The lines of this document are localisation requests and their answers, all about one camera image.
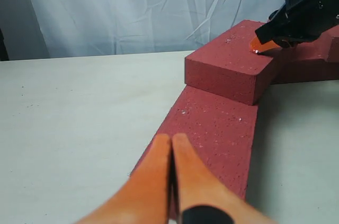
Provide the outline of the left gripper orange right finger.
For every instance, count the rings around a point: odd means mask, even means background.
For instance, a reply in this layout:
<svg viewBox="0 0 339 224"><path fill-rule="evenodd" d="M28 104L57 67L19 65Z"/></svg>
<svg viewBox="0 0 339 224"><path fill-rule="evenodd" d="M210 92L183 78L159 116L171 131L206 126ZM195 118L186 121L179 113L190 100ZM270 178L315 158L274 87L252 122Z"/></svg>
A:
<svg viewBox="0 0 339 224"><path fill-rule="evenodd" d="M175 134L172 144L180 223L275 223L226 188L186 134Z"/></svg>

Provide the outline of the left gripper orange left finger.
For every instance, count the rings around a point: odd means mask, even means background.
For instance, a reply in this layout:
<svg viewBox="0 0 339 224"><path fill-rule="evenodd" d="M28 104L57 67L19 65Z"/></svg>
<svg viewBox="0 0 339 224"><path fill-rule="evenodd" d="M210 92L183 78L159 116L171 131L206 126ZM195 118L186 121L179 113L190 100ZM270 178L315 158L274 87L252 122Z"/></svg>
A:
<svg viewBox="0 0 339 224"><path fill-rule="evenodd" d="M171 139L156 135L117 193L78 223L168 223Z"/></svg>

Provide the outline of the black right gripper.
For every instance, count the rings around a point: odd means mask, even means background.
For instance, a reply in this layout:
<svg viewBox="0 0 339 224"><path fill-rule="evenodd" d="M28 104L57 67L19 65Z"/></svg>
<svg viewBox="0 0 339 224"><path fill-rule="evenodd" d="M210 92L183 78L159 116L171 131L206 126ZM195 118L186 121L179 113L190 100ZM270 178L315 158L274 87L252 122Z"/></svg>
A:
<svg viewBox="0 0 339 224"><path fill-rule="evenodd" d="M249 50L261 54L317 40L338 25L338 0L284 0L280 9L255 30Z"/></svg>

